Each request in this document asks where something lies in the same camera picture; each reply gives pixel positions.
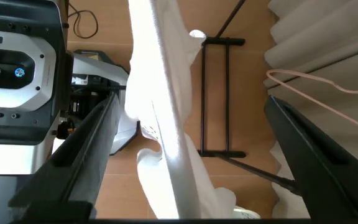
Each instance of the brown floor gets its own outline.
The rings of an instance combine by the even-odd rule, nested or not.
[[[105,51],[113,61],[127,69],[132,53],[131,23],[126,0],[71,0],[78,10],[92,10],[99,20],[99,32],[91,39],[77,38],[69,33],[69,50],[91,49]],[[215,35],[238,0],[178,0],[188,30],[199,29]],[[277,163],[269,153],[274,136],[263,112],[267,98],[262,85],[267,66],[264,52],[273,41],[269,30],[274,18],[267,8],[269,0],[246,1],[227,28],[223,37],[246,39],[243,47],[231,48],[231,148],[242,150],[247,157],[240,159],[268,172],[277,172]],[[81,34],[93,32],[94,22],[84,15]],[[208,47],[206,62],[206,138],[208,149],[224,149],[224,49]],[[192,68],[193,111],[185,124],[196,146],[200,144],[201,54]],[[142,136],[123,151],[111,157],[103,179],[96,208],[98,218],[155,218],[142,191],[136,171],[139,149],[158,145]],[[226,187],[237,195],[238,206],[271,217],[276,196],[270,182],[236,168],[216,158],[204,158],[205,166],[215,187]]]

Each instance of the white cloth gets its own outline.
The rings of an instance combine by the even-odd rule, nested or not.
[[[190,65],[205,35],[188,35],[176,1],[129,0],[134,51],[125,111],[161,150],[142,149],[140,183],[157,218],[232,218],[236,196],[215,189],[183,123],[191,111]]]

